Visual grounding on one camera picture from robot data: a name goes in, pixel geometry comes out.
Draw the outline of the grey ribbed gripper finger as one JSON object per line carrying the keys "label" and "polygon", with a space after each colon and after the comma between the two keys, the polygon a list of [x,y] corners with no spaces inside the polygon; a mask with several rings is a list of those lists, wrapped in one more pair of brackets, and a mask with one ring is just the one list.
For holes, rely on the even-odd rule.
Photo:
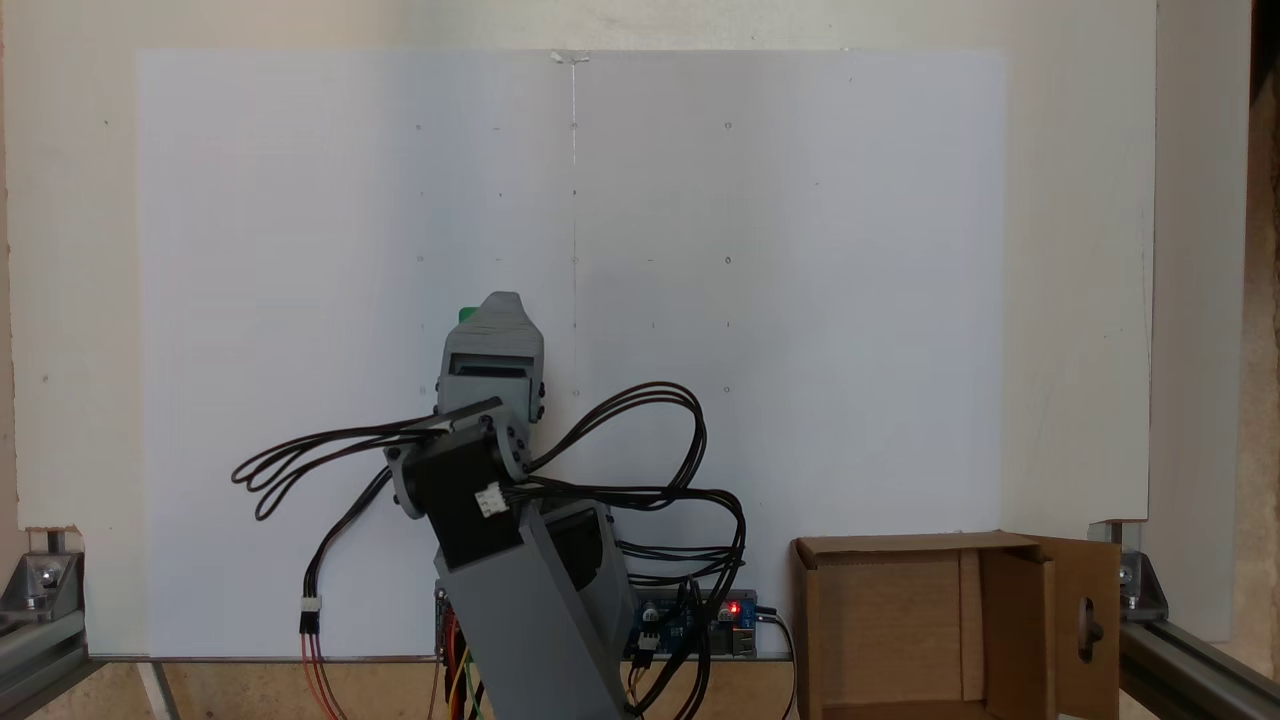
{"label": "grey ribbed gripper finger", "polygon": [[526,313],[520,293],[497,291],[476,307],[468,307],[445,337],[444,356],[483,355],[525,357],[541,361],[545,341],[540,329]]}

